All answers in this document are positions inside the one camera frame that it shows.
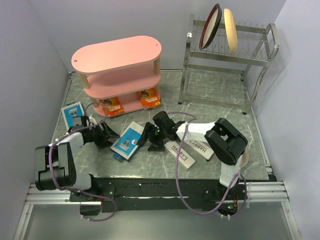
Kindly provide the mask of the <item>blue Harry's razor box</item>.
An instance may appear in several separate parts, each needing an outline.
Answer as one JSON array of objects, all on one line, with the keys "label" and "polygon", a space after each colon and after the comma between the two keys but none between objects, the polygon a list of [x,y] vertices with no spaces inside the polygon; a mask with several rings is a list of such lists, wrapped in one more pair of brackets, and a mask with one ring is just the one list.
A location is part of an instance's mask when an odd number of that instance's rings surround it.
[{"label": "blue Harry's razor box", "polygon": [[125,131],[120,135],[110,149],[113,151],[113,157],[119,162],[129,162],[140,148],[137,142],[142,136],[144,127],[132,121]]}]

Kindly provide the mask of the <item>orange Gillette box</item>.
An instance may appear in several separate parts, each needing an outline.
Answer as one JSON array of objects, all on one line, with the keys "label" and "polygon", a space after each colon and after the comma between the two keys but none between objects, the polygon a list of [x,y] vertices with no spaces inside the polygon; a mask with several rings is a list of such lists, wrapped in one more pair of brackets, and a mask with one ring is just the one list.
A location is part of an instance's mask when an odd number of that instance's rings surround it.
[{"label": "orange Gillette box", "polygon": [[161,104],[154,87],[137,92],[140,103],[144,109],[154,108]]},{"label": "orange Gillette box", "polygon": [[123,106],[116,96],[100,99],[99,101],[102,103],[103,113],[108,117],[116,116],[124,112]]}]

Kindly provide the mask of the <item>pink three-tier shelf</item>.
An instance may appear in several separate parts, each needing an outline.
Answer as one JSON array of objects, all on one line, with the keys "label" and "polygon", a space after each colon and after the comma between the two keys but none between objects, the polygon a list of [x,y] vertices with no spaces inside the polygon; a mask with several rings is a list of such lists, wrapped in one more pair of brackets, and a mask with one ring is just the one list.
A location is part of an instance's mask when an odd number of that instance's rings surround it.
[{"label": "pink three-tier shelf", "polygon": [[122,114],[145,109],[144,100],[161,98],[161,43],[147,35],[132,36],[86,45],[78,49],[71,64],[82,81],[93,109],[104,116],[101,104],[116,98]]}]

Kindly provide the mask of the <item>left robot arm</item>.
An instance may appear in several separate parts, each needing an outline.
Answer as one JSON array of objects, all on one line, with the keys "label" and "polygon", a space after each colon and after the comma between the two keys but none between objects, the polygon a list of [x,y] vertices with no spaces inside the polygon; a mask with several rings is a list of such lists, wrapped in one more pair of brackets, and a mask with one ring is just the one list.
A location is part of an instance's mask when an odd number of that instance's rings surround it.
[{"label": "left robot arm", "polygon": [[97,123],[92,117],[76,116],[72,121],[64,136],[35,149],[35,186],[39,191],[81,191],[86,200],[93,201],[101,190],[92,174],[76,170],[73,151],[87,143],[94,143],[99,149],[109,148],[120,135],[104,121]]}]

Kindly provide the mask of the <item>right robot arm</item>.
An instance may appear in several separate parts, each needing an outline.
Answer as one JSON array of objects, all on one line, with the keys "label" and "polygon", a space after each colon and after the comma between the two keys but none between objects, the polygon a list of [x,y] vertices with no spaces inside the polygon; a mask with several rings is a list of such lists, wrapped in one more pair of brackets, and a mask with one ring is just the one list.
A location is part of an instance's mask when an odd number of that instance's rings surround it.
[{"label": "right robot arm", "polygon": [[164,150],[164,140],[207,143],[221,162],[219,195],[230,199],[237,193],[241,162],[248,140],[227,119],[219,118],[209,123],[192,123],[190,120],[174,122],[167,112],[160,111],[152,120],[153,123],[145,124],[137,141],[138,146],[150,141],[148,151],[161,152]]}]

